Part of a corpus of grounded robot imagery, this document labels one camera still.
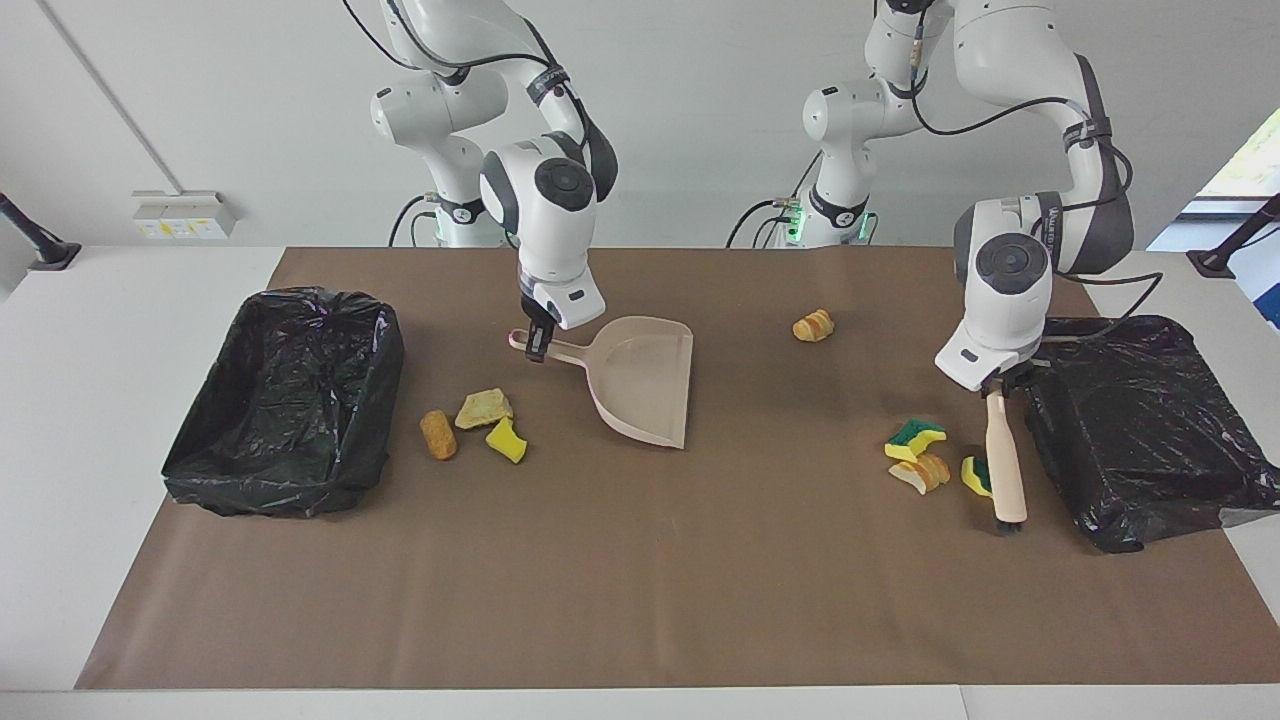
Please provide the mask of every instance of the wall outlet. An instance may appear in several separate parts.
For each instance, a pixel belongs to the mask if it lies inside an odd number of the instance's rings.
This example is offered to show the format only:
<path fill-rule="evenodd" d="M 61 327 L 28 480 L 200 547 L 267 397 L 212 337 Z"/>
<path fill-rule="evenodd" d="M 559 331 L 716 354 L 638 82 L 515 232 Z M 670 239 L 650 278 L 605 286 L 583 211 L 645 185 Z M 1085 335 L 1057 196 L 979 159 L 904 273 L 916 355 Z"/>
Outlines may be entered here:
<path fill-rule="evenodd" d="M 169 205 L 160 215 L 161 228 L 175 240 L 196 240 L 196 228 L 191 227 L 191 215 L 195 211 L 191 205 Z"/>
<path fill-rule="evenodd" d="M 173 236 L 165 229 L 160 217 L 164 215 L 164 205 L 143 205 L 133 214 L 133 224 L 147 240 L 172 240 Z"/>
<path fill-rule="evenodd" d="M 133 223 L 150 240 L 228 240 L 236 228 L 236 217 L 216 193 L 136 192 L 133 197 L 141 204 Z"/>

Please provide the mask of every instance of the black stand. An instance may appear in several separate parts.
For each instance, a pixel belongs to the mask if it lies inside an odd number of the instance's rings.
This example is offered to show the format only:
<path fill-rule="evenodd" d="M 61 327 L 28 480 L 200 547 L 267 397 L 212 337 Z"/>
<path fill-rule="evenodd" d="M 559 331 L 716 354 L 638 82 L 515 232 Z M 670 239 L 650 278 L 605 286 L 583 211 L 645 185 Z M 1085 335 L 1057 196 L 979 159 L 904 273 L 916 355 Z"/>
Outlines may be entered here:
<path fill-rule="evenodd" d="M 1235 255 L 1238 250 L 1253 240 L 1253 236 L 1258 234 L 1258 231 L 1274 223 L 1277 217 L 1280 217 L 1280 193 L 1268 200 L 1252 218 L 1244 220 L 1244 224 L 1233 232 L 1231 237 L 1222 241 L 1222 245 L 1213 250 L 1188 250 L 1187 258 L 1190 259 L 1192 266 L 1206 278 L 1235 279 L 1235 273 L 1226 266 L 1231 261 L 1231 255 Z"/>
<path fill-rule="evenodd" d="M 31 264 L 32 270 L 65 270 L 81 251 L 79 243 L 63 242 L 54 233 L 36 224 L 4 193 L 0 193 L 0 215 L 8 218 L 36 247 L 40 259 Z"/>

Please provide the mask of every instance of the dustpan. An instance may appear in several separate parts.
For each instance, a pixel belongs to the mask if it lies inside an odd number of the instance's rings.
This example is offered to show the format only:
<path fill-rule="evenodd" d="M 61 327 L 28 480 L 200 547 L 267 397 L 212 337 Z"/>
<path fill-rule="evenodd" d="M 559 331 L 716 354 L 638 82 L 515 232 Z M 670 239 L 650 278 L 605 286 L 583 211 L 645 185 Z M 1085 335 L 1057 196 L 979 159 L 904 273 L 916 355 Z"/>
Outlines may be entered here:
<path fill-rule="evenodd" d="M 524 351 L 527 331 L 511 331 L 512 347 Z M 586 384 L 600 418 L 640 442 L 685 447 L 689 375 L 694 332 L 660 318 L 618 318 L 581 347 L 553 340 L 547 356 L 586 369 Z"/>

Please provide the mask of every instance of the table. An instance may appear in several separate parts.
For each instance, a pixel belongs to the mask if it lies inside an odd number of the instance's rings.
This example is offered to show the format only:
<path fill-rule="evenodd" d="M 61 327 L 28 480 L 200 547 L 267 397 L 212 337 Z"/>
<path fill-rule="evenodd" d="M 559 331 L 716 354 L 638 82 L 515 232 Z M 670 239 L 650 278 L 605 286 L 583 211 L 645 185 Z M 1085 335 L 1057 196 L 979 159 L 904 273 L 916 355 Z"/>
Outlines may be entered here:
<path fill-rule="evenodd" d="M 0 659 L 0 687 L 61 691 L 74 682 L 159 501 L 159 459 L 168 450 L 174 428 L 202 380 L 236 307 L 244 296 L 265 286 L 279 252 L 278 249 L 88 249 L 73 272 L 32 277 L 0 306 L 0 337 L 5 340 L 0 350 L 0 397 L 6 401 L 6 411 L 0 415 L 0 454 L 6 457 L 0 469 L 0 487 L 4 488 L 0 491 L 0 533 L 6 547 L 3 571 L 8 580 L 0 588 L 0 603 L 9 609 L 0 620 L 0 647 L 22 650 L 20 656 L 6 653 Z M 1135 254 L 1116 272 L 1155 268 L 1170 274 L 1148 309 L 1183 322 L 1197 334 L 1229 396 L 1263 448 L 1275 457 L 1280 455 L 1280 423 L 1276 423 L 1280 402 L 1274 396 L 1280 392 L 1276 382 L 1280 368 L 1274 363 L 1247 363 L 1239 348 L 1275 356 L 1280 351 L 1280 338 L 1234 286 L 1203 283 L 1181 264 L 1179 256 Z M 1193 283 L 1194 295 L 1188 292 Z M 1105 313 L 1123 310 L 1130 296 L 1132 291 L 1110 288 L 1093 295 Z M 179 327 L 182 333 L 175 336 L 174 329 Z M 60 332 L 50 332 L 50 328 L 60 328 Z M 50 380 L 49 359 L 58 359 L 52 373 L 56 382 Z M 132 369 L 143 360 L 155 370 L 140 379 Z M 1258 373 L 1271 377 L 1258 377 Z M 36 418 L 44 421 L 33 421 Z M 79 438 L 78 445 L 86 451 L 64 451 L 60 433 Z M 105 466 L 88 466 L 88 457 L 113 460 Z M 111 483 L 86 482 L 93 477 L 110 478 Z M 60 507 L 60 512 L 50 523 L 49 515 L 31 512 L 32 507 Z M 1229 537 L 1272 614 L 1280 615 L 1280 561 L 1265 552 L 1268 544 L 1274 547 L 1280 539 L 1277 520 L 1231 529 Z M 698 692 L 709 694 L 698 696 Z M 620 697 L 662 697 L 666 698 L 662 702 L 671 703 L 668 714 L 695 712 L 699 702 L 732 705 L 750 697 L 750 692 L 742 694 L 744 691 L 698 692 L 557 692 L 529 697 L 594 698 L 582 700 L 580 707 Z M 963 717 L 965 706 L 972 717 L 1002 717 L 1001 711 L 1010 707 L 1006 703 L 1012 698 L 1018 700 L 1019 705 L 1012 707 L 1019 712 L 1044 707 L 1065 714 L 1076 702 L 1082 703 L 1078 707 L 1097 706 L 1100 692 L 1107 693 L 1108 702 L 1114 700 L 1121 706 L 1129 702 L 1135 708 L 1146 707 L 1147 698 L 1158 693 L 1171 706 L 1174 716 L 1178 712 L 1248 716 L 1251 707 L 1280 703 L 1280 688 L 1275 687 L 756 692 L 765 696 L 753 697 L 741 707 L 764 707 L 759 697 L 786 697 L 787 707 L 808 707 L 813 714 L 827 707 L 844 712 L 863 708 L 876 715 L 876 697 L 884 698 L 888 696 L 883 693 L 890 693 L 895 696 L 893 707 L 901 697 L 922 702 L 919 712 L 904 707 L 901 712 L 895 710 L 895 716 L 920 717 Z M 154 712 L 163 714 L 161 708 L 173 707 L 165 705 L 168 702 L 187 703 L 198 698 L 201 706 L 223 707 L 227 712 L 243 707 L 237 702 L 261 701 L 325 708 L 338 716 L 342 701 L 326 700 L 325 694 L 332 693 L 145 693 L 137 696 L 137 701 L 128 700 L 132 693 L 47 698 L 3 696 L 0 710 L 27 711 L 46 701 L 49 705 L 44 707 L 50 711 L 101 702 L 106 712 L 113 703 L 137 702 L 142 703 L 136 706 L 140 710 L 155 707 Z M 467 697 L 471 698 L 467 703 L 475 702 L 479 707 L 490 701 L 515 700 L 518 694 L 372 693 L 370 697 L 394 698 L 387 702 L 389 712 L 396 712 L 392 706 L 406 711 L 411 707 L 444 711 L 443 697 Z M 353 696 L 343 693 L 339 697 L 349 700 Z M 957 706 L 956 700 L 963 702 Z M 1235 703 L 1239 712 L 1225 711 L 1233 707 L 1230 703 Z M 521 716 L 521 712 L 534 716 L 535 708 L 522 701 L 509 702 L 506 710 L 498 707 L 493 706 L 495 714 L 509 716 Z M 1170 716 L 1170 712 L 1151 716 Z"/>

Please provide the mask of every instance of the brown paper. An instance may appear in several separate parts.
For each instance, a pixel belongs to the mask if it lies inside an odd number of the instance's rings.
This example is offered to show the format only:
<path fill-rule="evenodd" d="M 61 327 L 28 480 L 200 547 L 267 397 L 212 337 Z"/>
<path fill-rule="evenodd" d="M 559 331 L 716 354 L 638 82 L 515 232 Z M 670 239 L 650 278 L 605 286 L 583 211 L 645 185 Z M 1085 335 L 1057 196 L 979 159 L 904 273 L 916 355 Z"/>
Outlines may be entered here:
<path fill-rule="evenodd" d="M 1105 556 L 1014 405 L 1030 521 L 888 474 L 909 418 L 959 468 L 983 402 L 933 368 L 951 255 L 598 250 L 609 318 L 695 333 L 686 451 L 596 416 L 582 370 L 509 350 L 516 256 L 289 250 L 273 287 L 390 302 L 406 365 L 390 461 L 357 510 L 218 518 L 165 501 L 81 688 L 593 688 L 1280 682 L 1280 630 L 1221 532 Z M 791 324 L 827 307 L 818 345 Z M 1093 314 L 1059 288 L 1057 314 Z M 564 333 L 586 343 L 602 323 Z M 429 457 L 428 410 L 502 387 L 530 442 Z M 157 493 L 160 484 L 156 484 Z"/>

